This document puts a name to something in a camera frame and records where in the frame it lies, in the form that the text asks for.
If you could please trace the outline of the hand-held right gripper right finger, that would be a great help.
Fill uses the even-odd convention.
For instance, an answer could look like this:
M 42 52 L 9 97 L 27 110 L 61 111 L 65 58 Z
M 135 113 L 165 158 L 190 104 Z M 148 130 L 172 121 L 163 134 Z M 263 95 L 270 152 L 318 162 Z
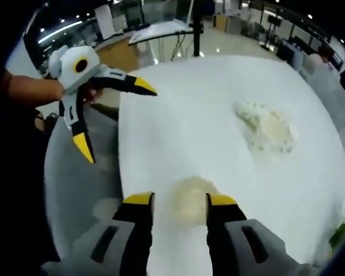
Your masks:
M 256 219 L 248 219 L 237 202 L 223 194 L 206 194 L 206 242 L 213 275 L 314 275 L 286 252 L 284 241 Z

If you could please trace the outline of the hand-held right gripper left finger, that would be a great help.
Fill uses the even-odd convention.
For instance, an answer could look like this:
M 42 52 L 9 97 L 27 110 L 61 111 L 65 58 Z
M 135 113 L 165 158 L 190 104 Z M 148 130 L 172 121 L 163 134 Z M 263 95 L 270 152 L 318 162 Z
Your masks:
M 147 275 L 154 198 L 151 191 L 125 198 L 112 218 L 74 242 L 69 256 L 45 264 L 44 275 Z

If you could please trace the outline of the person's left hand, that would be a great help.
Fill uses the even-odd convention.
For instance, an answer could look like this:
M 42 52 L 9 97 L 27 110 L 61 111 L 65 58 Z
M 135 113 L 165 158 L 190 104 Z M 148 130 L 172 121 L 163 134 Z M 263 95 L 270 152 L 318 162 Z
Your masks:
M 83 96 L 83 104 L 94 104 L 96 100 L 103 94 L 103 88 L 96 89 L 91 84 L 85 83 L 80 88 L 81 95 Z

